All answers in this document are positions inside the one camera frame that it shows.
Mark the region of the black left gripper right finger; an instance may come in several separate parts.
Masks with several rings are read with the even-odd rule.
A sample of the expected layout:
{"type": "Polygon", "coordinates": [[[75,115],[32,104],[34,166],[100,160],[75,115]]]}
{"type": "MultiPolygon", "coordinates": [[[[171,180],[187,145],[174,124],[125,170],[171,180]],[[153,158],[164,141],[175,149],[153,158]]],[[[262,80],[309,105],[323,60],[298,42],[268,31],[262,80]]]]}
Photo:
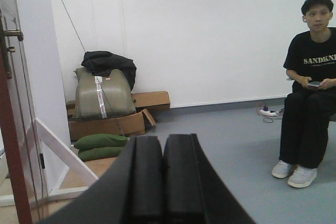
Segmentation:
{"type": "Polygon", "coordinates": [[[163,161],[168,223],[254,223],[214,170],[195,133],[169,135],[163,161]]]}

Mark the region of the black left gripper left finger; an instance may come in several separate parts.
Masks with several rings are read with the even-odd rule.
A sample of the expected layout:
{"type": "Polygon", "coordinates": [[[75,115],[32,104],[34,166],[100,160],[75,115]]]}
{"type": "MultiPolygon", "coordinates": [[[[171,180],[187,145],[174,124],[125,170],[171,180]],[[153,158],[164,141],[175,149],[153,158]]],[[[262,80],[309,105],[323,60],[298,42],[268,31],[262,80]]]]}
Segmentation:
{"type": "Polygon", "coordinates": [[[130,138],[93,185],[42,223],[163,223],[162,151],[158,138],[130,138]]]}

